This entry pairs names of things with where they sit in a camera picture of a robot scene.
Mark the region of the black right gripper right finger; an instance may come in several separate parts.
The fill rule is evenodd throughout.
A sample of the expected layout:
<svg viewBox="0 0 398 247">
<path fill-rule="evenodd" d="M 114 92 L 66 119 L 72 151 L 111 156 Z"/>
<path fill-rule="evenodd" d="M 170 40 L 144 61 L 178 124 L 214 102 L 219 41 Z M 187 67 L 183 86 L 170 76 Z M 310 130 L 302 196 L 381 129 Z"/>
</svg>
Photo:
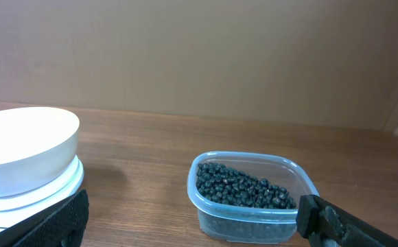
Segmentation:
<svg viewBox="0 0 398 247">
<path fill-rule="evenodd" d="M 398 246 L 398 239 L 313 194 L 300 197 L 296 225 L 310 246 Z"/>
</svg>

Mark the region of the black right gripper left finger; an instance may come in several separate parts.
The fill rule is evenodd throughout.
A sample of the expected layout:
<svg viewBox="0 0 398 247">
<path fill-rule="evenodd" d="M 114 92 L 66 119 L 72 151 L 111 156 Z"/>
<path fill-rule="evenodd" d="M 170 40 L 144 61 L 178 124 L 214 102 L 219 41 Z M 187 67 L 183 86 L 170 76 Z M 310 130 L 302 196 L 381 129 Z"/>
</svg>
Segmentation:
<svg viewBox="0 0 398 247">
<path fill-rule="evenodd" d="M 0 232 L 0 247 L 80 247 L 89 220 L 81 190 Z"/>
</svg>

